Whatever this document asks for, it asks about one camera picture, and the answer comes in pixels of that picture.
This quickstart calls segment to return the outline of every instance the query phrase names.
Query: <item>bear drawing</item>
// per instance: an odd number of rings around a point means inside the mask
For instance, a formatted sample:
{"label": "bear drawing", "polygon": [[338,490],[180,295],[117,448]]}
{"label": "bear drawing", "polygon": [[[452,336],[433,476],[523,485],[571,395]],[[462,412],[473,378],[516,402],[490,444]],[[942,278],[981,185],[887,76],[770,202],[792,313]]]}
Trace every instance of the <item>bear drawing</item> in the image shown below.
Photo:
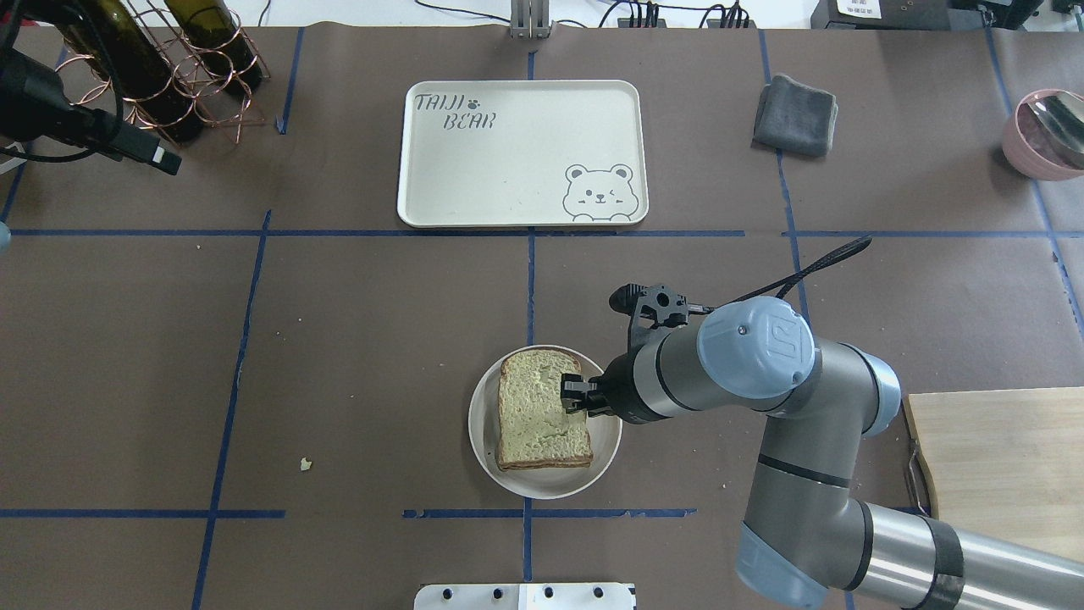
{"label": "bear drawing", "polygon": [[607,169],[590,170],[573,165],[565,170],[568,193],[565,211],[573,222],[591,220],[632,220],[640,208],[640,198],[632,192],[632,169],[617,164]]}

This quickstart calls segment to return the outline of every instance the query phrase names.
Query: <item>dark glass bottle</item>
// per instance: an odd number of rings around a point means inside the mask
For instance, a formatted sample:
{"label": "dark glass bottle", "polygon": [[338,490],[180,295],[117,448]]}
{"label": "dark glass bottle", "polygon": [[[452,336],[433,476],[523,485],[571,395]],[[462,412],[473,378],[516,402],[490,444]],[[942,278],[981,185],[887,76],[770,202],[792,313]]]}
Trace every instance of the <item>dark glass bottle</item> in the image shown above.
{"label": "dark glass bottle", "polygon": [[[102,53],[107,53],[117,73],[113,87],[126,98],[142,100],[138,105],[143,114],[163,125],[162,131],[173,141],[186,142],[198,135],[204,125],[195,112],[190,112],[192,99],[177,90],[183,83],[172,80],[169,64],[120,0],[75,0],[75,3],[98,30],[98,37],[88,24],[67,25],[61,31],[68,46],[93,55],[91,68],[99,76],[106,76]],[[98,48],[99,37],[104,49]]]}
{"label": "dark glass bottle", "polygon": [[[255,91],[260,86],[263,69],[248,41],[237,33],[237,25],[222,0],[166,0],[166,7],[192,44],[218,51],[201,55],[215,76],[225,76],[232,67],[249,90]],[[225,90],[234,95],[245,93],[236,81],[227,85]]]}

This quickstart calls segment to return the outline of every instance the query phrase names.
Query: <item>wooden board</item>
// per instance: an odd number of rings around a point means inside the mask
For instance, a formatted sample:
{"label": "wooden board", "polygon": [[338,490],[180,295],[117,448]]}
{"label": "wooden board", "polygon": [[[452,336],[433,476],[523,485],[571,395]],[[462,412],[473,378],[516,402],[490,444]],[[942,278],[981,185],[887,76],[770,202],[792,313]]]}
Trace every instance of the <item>wooden board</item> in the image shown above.
{"label": "wooden board", "polygon": [[1084,388],[912,394],[933,516],[1084,561]]}

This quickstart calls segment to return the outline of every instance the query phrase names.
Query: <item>pink bowl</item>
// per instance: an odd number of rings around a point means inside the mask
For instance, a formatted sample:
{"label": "pink bowl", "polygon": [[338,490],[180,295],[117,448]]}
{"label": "pink bowl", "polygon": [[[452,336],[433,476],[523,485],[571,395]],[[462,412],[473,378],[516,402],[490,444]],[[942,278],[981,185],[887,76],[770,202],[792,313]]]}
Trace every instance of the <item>pink bowl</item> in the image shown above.
{"label": "pink bowl", "polygon": [[[1002,150],[1005,158],[1024,176],[1038,180],[1069,180],[1084,176],[1084,169],[1066,165],[1046,142],[1043,126],[1028,107],[1028,102],[1061,92],[1061,89],[1040,89],[1028,93],[1005,121]],[[1081,98],[1076,93],[1070,94]]]}

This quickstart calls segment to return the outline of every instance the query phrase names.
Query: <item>metal utensil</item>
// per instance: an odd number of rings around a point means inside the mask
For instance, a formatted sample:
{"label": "metal utensil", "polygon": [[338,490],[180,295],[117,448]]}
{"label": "metal utensil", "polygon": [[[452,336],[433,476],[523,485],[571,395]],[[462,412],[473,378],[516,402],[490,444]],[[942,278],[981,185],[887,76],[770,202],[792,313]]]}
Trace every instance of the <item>metal utensil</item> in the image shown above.
{"label": "metal utensil", "polygon": [[1084,169],[1084,102],[1062,91],[1028,102],[1028,106],[1044,127],[1058,156],[1068,165]]}

